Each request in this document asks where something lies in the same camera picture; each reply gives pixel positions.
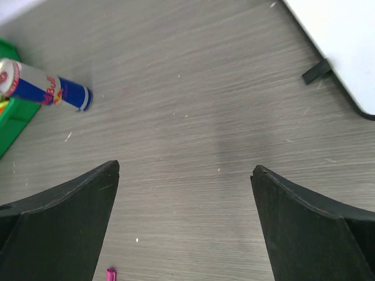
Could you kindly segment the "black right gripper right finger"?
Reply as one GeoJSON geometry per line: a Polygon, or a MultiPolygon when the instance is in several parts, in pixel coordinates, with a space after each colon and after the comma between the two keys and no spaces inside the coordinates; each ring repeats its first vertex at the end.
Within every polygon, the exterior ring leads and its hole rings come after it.
{"type": "Polygon", "coordinates": [[[275,280],[374,280],[374,213],[258,165],[250,177],[275,280]]]}

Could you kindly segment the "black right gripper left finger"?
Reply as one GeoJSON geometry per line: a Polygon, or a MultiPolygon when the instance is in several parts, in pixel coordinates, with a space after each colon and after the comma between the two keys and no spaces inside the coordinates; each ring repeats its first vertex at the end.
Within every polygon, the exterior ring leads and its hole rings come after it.
{"type": "Polygon", "coordinates": [[[119,183],[108,161],[1,205],[1,280],[92,280],[119,183]]]}

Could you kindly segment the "pink capped white marker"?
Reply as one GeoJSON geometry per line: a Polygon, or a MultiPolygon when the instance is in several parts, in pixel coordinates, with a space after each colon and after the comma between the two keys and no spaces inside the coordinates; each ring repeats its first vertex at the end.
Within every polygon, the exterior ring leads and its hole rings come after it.
{"type": "Polygon", "coordinates": [[[116,281],[117,271],[114,268],[108,268],[106,271],[106,281],[116,281]]]}

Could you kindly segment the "white whiteboard black frame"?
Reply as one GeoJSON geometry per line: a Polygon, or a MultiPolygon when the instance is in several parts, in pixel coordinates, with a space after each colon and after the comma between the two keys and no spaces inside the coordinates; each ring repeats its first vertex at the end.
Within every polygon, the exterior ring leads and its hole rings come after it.
{"type": "Polygon", "coordinates": [[[332,70],[367,119],[374,119],[374,1],[284,1],[323,57],[307,84],[332,70]]]}

